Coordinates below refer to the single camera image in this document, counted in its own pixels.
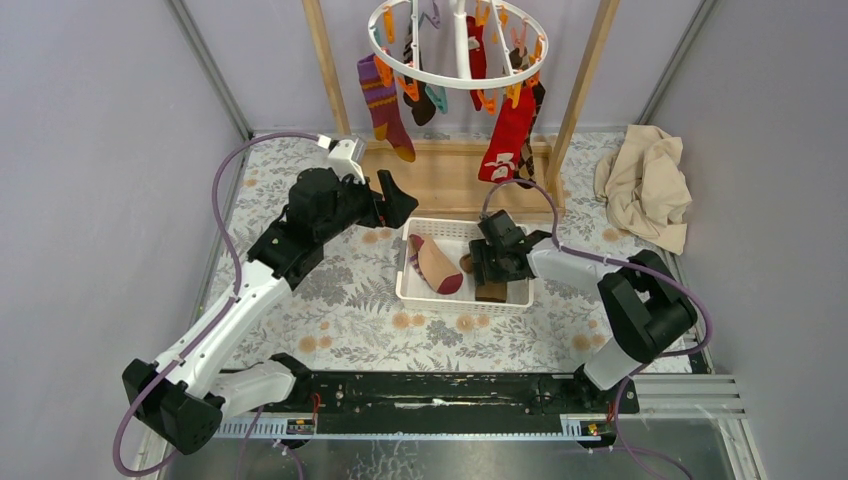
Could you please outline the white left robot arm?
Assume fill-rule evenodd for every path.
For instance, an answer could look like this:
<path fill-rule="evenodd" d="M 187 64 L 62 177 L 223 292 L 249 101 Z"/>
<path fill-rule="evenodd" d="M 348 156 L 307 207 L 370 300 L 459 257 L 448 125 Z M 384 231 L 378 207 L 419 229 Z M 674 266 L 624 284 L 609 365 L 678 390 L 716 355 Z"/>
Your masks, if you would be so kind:
<path fill-rule="evenodd" d="M 177 342 L 153 361 L 131 361 L 122 374 L 132 416 L 190 455 L 222 421 L 260 405 L 296 411 L 310 385 L 276 360 L 224 374 L 223 364 L 272 306 L 294 290 L 324 258 L 324 246 L 351 226 L 398 229 L 419 202 L 392 174 L 377 174 L 380 188 L 331 168 L 302 171 L 279 217 L 248 250 L 230 292 L 221 295 Z"/>

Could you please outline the red santa bear sock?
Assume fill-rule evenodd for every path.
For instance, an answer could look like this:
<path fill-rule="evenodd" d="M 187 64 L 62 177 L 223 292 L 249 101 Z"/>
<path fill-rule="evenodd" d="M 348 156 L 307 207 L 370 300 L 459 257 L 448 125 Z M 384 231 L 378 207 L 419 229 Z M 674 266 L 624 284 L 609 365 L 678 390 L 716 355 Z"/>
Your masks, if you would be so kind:
<path fill-rule="evenodd" d="M 531 128 L 536 108 L 531 87 L 519 91 L 518 103 L 504 101 L 498 114 L 489 146 L 484 153 L 477 178 L 482 182 L 502 183 L 518 169 L 520 150 Z"/>

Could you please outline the brown argyle sock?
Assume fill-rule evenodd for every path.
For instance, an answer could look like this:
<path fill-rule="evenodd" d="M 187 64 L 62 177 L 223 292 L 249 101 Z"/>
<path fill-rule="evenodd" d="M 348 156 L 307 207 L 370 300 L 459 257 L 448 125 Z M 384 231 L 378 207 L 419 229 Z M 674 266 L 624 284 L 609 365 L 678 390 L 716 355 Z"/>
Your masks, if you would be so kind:
<path fill-rule="evenodd" d="M 517 179 L 525 180 L 531 183 L 535 182 L 535 163 L 534 163 L 534 154 L 531 146 L 531 139 L 533 134 L 533 129 L 536 125 L 536 121 L 540 110 L 542 108 L 544 98 L 546 95 L 546 89 L 541 83 L 537 83 L 532 87 L 533 98 L 535 101 L 535 108 L 533 111 L 533 115 L 531 117 L 530 127 L 528 129 L 527 136 L 520 150 L 520 161 L 518 165 L 518 169 L 515 172 L 514 177 Z"/>

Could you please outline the tan brown sock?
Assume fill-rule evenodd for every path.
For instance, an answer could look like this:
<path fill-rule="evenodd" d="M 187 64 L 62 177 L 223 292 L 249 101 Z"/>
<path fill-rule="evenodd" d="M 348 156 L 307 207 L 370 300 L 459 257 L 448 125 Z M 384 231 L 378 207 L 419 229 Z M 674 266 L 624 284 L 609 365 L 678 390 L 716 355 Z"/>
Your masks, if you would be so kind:
<path fill-rule="evenodd" d="M 464 273 L 473 276 L 472 261 L 469 254 L 460 258 L 459 265 Z M 475 285 L 475 300 L 478 302 L 505 303 L 507 300 L 507 284 Z"/>

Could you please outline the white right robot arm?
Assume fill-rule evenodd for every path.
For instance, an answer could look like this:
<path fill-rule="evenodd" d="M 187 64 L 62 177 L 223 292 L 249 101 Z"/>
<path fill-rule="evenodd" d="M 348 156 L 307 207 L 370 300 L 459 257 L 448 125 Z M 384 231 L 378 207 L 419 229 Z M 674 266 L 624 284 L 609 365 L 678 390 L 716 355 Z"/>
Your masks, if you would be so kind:
<path fill-rule="evenodd" d="M 597 412 L 613 387 L 659 358 L 698 319 L 689 292 L 653 251 L 620 260 L 570 248 L 542 230 L 526 233 L 508 213 L 483 215 L 469 244 L 477 285 L 541 278 L 594 295 L 613 337 L 578 368 L 575 402 Z"/>

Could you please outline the beige maroon toe sock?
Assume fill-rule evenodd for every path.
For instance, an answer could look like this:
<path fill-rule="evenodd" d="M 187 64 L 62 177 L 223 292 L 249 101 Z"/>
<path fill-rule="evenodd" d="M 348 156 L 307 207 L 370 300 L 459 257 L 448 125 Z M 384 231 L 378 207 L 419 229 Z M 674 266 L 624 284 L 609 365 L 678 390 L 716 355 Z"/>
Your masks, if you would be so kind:
<path fill-rule="evenodd" d="M 408 244 L 410 247 L 408 260 L 413 270 L 435 293 L 451 295 L 460 289 L 464 280 L 463 273 L 444 254 L 432 237 L 410 234 Z"/>

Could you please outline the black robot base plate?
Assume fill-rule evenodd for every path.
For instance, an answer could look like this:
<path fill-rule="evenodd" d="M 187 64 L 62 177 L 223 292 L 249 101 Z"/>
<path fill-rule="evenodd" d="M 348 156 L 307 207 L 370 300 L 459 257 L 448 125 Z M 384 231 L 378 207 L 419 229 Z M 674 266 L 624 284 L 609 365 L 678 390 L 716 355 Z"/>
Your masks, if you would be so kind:
<path fill-rule="evenodd" d="M 315 420 L 325 415 L 460 418 L 560 415 L 604 424 L 637 414 L 635 389 L 597 391 L 570 374 L 314 371 L 267 411 Z"/>

